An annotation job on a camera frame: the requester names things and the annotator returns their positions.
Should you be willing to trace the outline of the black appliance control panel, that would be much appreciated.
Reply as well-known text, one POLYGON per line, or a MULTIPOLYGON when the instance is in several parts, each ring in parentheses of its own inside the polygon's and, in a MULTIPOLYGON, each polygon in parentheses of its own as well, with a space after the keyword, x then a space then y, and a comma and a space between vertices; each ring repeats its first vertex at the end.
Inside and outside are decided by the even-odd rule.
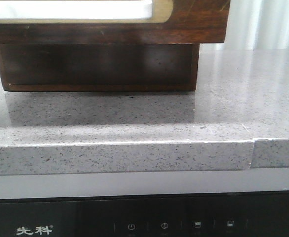
POLYGON ((289 191, 0 200, 0 237, 289 237, 289 191))

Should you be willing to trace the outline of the dark wooden drawer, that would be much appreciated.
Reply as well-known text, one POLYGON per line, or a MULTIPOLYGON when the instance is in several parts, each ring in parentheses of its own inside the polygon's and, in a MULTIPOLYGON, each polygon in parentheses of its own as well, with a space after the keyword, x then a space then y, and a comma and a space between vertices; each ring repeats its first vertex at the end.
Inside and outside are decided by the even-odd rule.
POLYGON ((200 44, 225 40, 228 0, 157 1, 146 20, 0 20, 0 44, 200 44))

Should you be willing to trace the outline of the dark wooden drawer cabinet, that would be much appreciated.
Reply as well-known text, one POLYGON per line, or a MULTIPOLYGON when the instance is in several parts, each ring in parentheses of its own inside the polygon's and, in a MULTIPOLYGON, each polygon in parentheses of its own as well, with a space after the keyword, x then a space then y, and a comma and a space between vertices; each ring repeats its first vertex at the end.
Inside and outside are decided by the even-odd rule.
POLYGON ((197 44, 0 44, 11 92, 194 91, 197 44))

